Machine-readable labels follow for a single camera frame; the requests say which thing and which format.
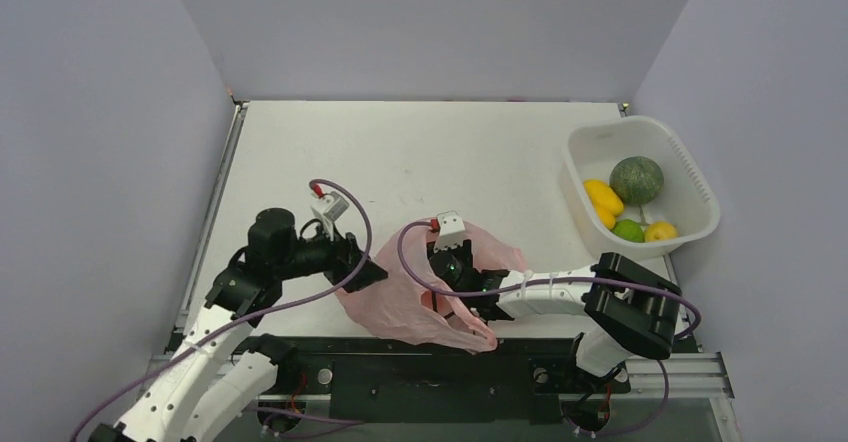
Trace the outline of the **pink plastic bag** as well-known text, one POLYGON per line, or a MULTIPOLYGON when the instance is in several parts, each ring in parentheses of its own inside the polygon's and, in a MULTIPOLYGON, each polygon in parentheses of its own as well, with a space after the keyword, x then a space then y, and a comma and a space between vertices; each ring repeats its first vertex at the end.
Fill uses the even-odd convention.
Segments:
POLYGON ((447 290, 449 286, 429 266, 426 245, 435 238, 421 226, 410 229, 405 236, 393 234, 373 258, 388 277, 351 293, 340 289, 335 297, 351 320, 378 338, 412 345, 431 343, 470 353, 495 350, 495 333, 472 314, 463 299, 434 294, 403 269, 398 246, 418 277, 447 290))

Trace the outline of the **yellow fake mango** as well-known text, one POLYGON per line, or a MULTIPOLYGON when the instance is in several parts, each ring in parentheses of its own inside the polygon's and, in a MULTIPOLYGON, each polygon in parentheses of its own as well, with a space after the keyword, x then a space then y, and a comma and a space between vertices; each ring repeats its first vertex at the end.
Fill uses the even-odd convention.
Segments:
POLYGON ((606 210, 614 217, 618 217, 624 212, 623 201, 605 182, 598 179, 587 179, 583 182, 583 187, 594 206, 606 210))

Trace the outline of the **green fake guava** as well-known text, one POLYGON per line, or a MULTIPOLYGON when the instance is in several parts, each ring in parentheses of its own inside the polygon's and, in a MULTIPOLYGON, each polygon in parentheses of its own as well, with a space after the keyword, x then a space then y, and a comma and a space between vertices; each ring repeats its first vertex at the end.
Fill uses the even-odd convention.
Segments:
POLYGON ((611 232, 628 242, 643 243, 645 241, 644 229, 638 222, 631 219, 617 220, 611 232))

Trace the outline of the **yellow fake pear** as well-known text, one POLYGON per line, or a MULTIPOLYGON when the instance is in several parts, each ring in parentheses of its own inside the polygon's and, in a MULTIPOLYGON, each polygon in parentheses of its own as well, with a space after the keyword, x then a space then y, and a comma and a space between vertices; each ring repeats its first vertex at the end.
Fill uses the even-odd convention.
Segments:
POLYGON ((646 243, 661 242, 675 239, 679 236, 677 228, 670 222, 658 221, 650 224, 644 230, 644 241, 646 243))

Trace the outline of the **yellow fake lemon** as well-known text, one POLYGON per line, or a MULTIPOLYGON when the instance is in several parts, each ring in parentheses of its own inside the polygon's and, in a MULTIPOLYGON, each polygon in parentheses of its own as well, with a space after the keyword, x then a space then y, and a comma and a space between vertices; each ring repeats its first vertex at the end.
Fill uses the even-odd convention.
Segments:
POLYGON ((594 205, 593 206, 596 215, 598 216, 599 221, 602 225, 609 231, 612 231, 617 223, 616 216, 610 212, 609 210, 594 205))

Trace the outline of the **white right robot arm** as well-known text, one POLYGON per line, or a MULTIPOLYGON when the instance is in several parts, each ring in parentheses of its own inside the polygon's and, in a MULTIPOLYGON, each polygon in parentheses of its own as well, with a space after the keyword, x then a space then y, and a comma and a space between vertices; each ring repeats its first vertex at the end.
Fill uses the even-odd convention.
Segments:
POLYGON ((578 336, 564 362, 566 380, 588 389, 625 360, 666 360, 677 333, 679 290, 638 263, 606 252, 567 272, 528 274, 474 267, 472 244, 426 246, 430 269, 486 322, 541 315, 585 315, 595 328, 578 336))

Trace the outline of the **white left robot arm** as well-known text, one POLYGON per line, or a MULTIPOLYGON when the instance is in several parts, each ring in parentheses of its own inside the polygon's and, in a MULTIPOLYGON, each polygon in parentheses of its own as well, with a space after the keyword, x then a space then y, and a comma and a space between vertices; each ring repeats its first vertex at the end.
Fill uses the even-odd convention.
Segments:
POLYGON ((227 425, 262 392, 285 392, 298 378, 291 346, 276 336, 253 339, 229 372, 232 389, 214 378, 238 346, 268 315, 304 306, 345 289, 375 283, 387 273, 369 256, 373 225, 363 208, 365 245, 341 234, 336 209, 318 211, 322 227, 300 236, 294 215, 282 208, 261 211, 247 243, 216 276, 193 325, 172 357, 129 383, 119 396, 146 384, 134 405, 111 424, 101 423, 91 441, 200 441, 227 425))

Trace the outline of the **green netted fake melon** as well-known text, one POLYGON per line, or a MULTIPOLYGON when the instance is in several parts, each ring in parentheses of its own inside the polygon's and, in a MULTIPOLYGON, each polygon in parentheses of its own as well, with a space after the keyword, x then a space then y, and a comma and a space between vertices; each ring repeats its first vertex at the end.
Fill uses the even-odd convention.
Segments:
POLYGON ((665 185, 664 173, 653 159, 627 157, 612 169, 608 185, 625 205, 642 206, 656 199, 665 185))

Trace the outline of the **white plastic basket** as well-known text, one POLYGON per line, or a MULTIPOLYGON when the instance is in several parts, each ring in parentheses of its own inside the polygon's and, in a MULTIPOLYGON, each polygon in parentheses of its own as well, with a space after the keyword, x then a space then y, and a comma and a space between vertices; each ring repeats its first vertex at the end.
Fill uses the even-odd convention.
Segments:
POLYGON ((645 116, 572 129, 560 186, 589 253, 643 260, 711 235, 720 207, 677 134, 645 116))

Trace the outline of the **aluminium table edge rail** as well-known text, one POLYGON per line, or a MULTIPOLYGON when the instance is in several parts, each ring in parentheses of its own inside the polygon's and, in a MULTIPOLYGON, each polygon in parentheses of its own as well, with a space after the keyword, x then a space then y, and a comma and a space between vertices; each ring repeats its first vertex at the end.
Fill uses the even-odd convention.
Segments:
POLYGON ((180 304, 173 325, 173 332, 182 333, 189 318, 192 300, 200 277, 201 267, 207 252, 209 240, 212 236, 217 213, 220 208, 227 179, 231 170, 232 162, 237 150, 237 145, 243 130, 244 120, 248 112, 249 101, 237 101, 225 141, 224 149, 215 173, 215 180, 209 197, 206 211, 204 213, 198 244, 192 258, 189 277, 184 291, 183 300, 180 304))

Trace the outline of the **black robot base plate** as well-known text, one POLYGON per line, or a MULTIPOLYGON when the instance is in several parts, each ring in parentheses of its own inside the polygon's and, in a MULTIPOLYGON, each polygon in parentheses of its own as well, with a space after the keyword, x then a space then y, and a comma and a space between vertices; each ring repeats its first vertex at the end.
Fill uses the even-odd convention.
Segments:
POLYGON ((631 390, 623 372, 609 380, 578 373, 571 339, 508 338, 472 355, 439 345, 377 338, 285 337, 291 350, 263 405, 328 405, 335 419, 366 423, 558 424, 570 406, 601 407, 631 390))

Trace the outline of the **aluminium right side rail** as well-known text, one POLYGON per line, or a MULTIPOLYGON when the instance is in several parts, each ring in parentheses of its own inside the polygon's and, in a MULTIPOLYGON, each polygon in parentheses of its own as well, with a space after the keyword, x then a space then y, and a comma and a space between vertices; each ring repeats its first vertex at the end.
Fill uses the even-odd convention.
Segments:
POLYGON ((627 361, 630 391, 622 398, 661 399, 668 379, 669 398, 734 398, 734 391, 720 352, 678 353, 663 362, 633 358, 627 361))

